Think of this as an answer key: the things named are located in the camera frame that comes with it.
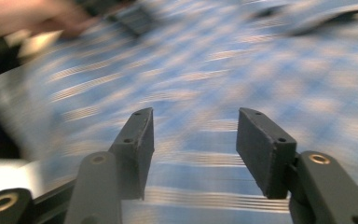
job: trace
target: white surface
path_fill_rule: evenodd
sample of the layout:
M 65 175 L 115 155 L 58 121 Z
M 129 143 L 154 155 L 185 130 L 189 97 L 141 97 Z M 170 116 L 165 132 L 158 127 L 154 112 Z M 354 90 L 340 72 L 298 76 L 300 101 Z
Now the white surface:
M 29 189 L 34 198 L 43 194 L 38 161 L 0 160 L 0 190 Z

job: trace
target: black plastic bracket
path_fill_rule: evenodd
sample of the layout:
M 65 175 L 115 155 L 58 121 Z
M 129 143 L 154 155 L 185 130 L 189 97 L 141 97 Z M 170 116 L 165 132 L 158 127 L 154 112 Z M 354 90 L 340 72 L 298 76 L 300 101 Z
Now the black plastic bracket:
M 332 157 L 296 154 L 296 140 L 267 116 L 240 109 L 237 151 L 269 199 L 290 190 L 296 224 L 358 224 L 358 186 Z

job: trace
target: hand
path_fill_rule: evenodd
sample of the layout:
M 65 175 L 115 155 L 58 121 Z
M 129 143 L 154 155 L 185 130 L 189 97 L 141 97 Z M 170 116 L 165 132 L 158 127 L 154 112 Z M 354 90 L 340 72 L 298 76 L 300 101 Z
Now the hand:
M 28 29 L 34 33 L 63 30 L 63 36 L 75 37 L 94 22 L 69 0 L 0 0 L 0 36 Z

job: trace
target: machine part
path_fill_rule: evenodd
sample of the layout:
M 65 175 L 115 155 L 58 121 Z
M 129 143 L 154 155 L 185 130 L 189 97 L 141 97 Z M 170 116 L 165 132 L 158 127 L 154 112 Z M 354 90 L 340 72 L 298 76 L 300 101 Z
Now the machine part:
M 64 223 L 121 224 L 117 180 L 117 157 L 114 154 L 96 152 L 88 155 L 80 165 Z
M 34 202 L 28 189 L 0 191 L 0 224 L 31 224 L 34 219 Z
M 296 140 L 264 114 L 240 109 L 237 151 L 246 163 L 258 187 L 269 199 L 284 199 L 286 164 L 293 163 Z
M 303 152 L 297 171 L 316 223 L 358 224 L 358 187 L 334 158 Z
M 143 198 L 154 152 L 153 109 L 133 113 L 109 152 L 117 156 L 121 199 Z

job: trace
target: fabric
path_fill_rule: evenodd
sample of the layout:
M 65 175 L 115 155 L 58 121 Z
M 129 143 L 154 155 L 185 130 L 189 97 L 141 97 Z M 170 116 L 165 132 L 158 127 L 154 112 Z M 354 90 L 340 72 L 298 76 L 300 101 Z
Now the fabric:
M 298 152 L 335 157 L 358 184 L 358 20 L 290 36 L 276 29 L 284 8 L 249 18 L 234 0 L 142 3 L 158 24 L 140 39 L 101 22 L 0 77 L 0 118 L 42 161 L 47 189 L 146 107 L 156 151 L 125 223 L 291 222 L 288 201 L 266 200 L 236 152 L 240 107 L 268 115 Z

